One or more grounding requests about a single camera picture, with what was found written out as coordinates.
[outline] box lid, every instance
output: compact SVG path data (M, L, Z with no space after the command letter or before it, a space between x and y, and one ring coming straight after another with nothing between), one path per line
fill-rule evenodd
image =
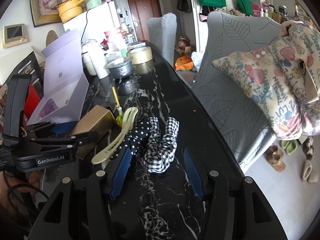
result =
M45 56L44 94L83 74L81 36L74 29L41 51Z

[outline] silver screw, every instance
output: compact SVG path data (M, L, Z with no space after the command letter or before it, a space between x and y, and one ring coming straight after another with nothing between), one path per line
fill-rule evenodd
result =
M219 172L217 171L210 171L209 174L212 176L212 177L217 177L219 175Z
M105 171L97 171L97 173L96 173L96 175L98 177L102 177L102 176L104 176L104 174L106 174Z
M62 179L62 183L63 183L63 184L67 184L67 183L69 183L70 181L71 181L71 179L70 179L69 177L65 177L65 178Z
M252 179L251 177L245 177L245 178L244 178L244 181L245 181L246 183L252 183L252 182L253 182L253 179Z

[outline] open box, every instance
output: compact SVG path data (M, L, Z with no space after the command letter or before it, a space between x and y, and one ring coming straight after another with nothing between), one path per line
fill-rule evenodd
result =
M89 83L83 72L78 30L61 36L41 53L46 58L44 97L28 124L79 121Z

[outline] green slipper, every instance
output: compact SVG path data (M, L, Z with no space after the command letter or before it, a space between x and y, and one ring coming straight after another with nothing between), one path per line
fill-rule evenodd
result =
M291 155L292 153L294 153L298 149L299 143L297 140L292 140L292 141L288 141L288 142L289 143L284 150L287 155Z
M286 149L290 141L280 141L280 146L282 149Z

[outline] packing tape roll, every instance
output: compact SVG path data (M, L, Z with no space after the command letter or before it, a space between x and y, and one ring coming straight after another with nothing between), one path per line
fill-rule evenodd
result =
M132 64L142 64L153 59L150 47L136 48L128 52L129 57L133 57Z

